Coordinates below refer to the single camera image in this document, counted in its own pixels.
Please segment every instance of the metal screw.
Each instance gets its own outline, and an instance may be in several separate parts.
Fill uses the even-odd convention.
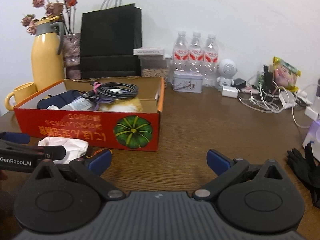
[[[108,197],[110,198],[121,198],[123,193],[118,189],[113,189],[108,192]]]
[[[203,189],[203,188],[195,191],[195,195],[197,197],[209,197],[210,194],[211,194],[211,192],[209,190]]]

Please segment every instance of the red cardboard box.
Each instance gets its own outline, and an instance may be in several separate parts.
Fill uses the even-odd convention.
[[[143,113],[66,111],[37,109],[48,95],[68,90],[90,91],[92,80],[61,80],[26,98],[14,107],[21,131],[33,137],[78,138],[104,148],[156,151],[164,100],[164,80],[160,77],[101,78],[98,82],[119,82],[139,87]]]

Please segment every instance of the triangular cutout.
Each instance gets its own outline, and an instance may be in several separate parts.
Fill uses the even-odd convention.
[[[47,166],[43,166],[41,170],[38,171],[36,179],[50,179],[52,176],[47,168]]]
[[[266,174],[264,175],[265,178],[270,178],[270,179],[283,179],[280,172],[275,166],[269,166]]]

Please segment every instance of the wooden table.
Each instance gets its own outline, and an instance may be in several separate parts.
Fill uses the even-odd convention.
[[[310,123],[303,112],[301,124]],[[0,130],[19,131],[13,113],[0,118]],[[252,164],[276,159],[289,174],[306,203],[298,232],[307,239],[320,239],[320,210],[312,205],[309,191],[285,163],[286,151],[301,149],[306,130],[298,130],[291,110],[265,114],[249,109],[237,99],[222,97],[215,89],[201,94],[166,89],[158,152],[114,150],[111,167],[102,175],[121,190],[179,190],[189,193],[215,178],[207,167],[206,153],[215,148],[233,159]],[[39,139],[33,138],[36,144]],[[8,172],[2,189],[14,195],[28,177]],[[11,212],[0,213],[0,239],[19,232]]]

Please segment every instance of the flower vase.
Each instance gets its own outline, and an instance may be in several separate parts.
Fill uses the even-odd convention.
[[[65,34],[63,40],[63,62],[67,78],[80,79],[80,33]]]

